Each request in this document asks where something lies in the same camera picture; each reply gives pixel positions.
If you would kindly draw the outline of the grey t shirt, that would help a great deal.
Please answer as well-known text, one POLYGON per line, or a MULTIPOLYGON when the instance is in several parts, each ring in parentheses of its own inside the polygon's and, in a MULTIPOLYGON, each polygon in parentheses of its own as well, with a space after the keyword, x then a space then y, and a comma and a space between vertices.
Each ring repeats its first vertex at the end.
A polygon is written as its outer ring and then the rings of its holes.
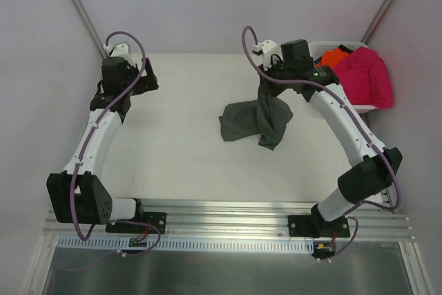
POLYGON ((281 143, 293 117, 289 105, 279 98, 284 91, 283 85, 260 78, 254 100, 235 102, 224 107, 218 118, 222 139, 233 142, 259 135, 258 144, 274 150, 281 143))

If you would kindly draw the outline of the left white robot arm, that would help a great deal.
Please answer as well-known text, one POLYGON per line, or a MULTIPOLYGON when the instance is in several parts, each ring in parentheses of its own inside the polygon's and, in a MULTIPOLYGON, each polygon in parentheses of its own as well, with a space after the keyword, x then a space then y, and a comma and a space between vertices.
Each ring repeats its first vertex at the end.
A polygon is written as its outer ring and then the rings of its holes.
POLYGON ((102 80, 90 102, 88 124, 70 162, 61 173, 51 173, 46 186, 55 216, 60 223, 105 225, 120 220, 129 231, 145 223, 140 202, 113 197, 101 180, 111 142, 131 107, 131 97, 158 89, 149 59, 144 74, 123 57, 102 62, 102 80))

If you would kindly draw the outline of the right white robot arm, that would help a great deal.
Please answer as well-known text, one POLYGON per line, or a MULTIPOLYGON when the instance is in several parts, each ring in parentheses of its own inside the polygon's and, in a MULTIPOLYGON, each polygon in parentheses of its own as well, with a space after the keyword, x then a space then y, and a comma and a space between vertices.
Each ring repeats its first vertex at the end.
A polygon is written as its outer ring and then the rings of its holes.
POLYGON ((275 88, 291 88, 325 119, 351 166, 337 179, 336 189, 315 204, 308 215, 289 223, 293 236, 330 236, 344 217, 396 182, 403 156, 389 149, 367 127, 349 102, 336 73, 316 66, 304 39, 278 45, 258 42, 253 54, 261 57, 259 74, 275 88))

